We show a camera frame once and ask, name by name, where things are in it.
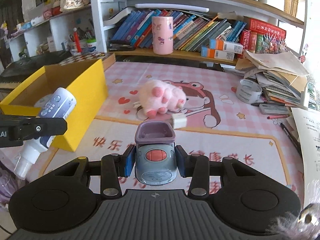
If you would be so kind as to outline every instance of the toy car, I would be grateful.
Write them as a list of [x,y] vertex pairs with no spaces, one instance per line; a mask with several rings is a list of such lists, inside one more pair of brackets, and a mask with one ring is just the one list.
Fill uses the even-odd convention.
[[135,134],[135,176],[146,185],[163,185],[177,176],[176,135],[168,122],[141,123]]

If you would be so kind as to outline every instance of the pink stuffed animal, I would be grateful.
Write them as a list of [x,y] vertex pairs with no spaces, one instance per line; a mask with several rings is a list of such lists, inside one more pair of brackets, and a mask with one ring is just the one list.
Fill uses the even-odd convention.
[[140,89],[139,100],[145,115],[154,118],[157,112],[165,114],[168,110],[176,112],[183,108],[186,95],[181,87],[160,80],[149,80]]

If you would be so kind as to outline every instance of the yellow cardboard box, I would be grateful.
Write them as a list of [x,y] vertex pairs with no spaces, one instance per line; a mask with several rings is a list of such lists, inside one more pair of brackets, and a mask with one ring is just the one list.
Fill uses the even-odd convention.
[[101,59],[43,66],[2,100],[0,108],[4,114],[36,116],[40,108],[35,103],[59,87],[70,91],[77,104],[67,118],[67,132],[56,136],[52,146],[75,151],[108,96]]

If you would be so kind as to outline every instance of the packing tape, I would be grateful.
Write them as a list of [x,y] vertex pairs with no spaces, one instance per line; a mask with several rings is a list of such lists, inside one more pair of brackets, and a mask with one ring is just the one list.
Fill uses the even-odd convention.
[[248,79],[241,79],[237,87],[236,96],[242,102],[252,104],[256,102],[262,93],[262,88],[255,82]]

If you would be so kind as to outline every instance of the pink cylinder container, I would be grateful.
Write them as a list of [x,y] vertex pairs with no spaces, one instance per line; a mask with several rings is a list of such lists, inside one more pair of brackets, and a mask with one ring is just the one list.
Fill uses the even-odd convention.
[[155,54],[171,54],[173,52],[173,18],[153,16],[152,38],[152,47]]

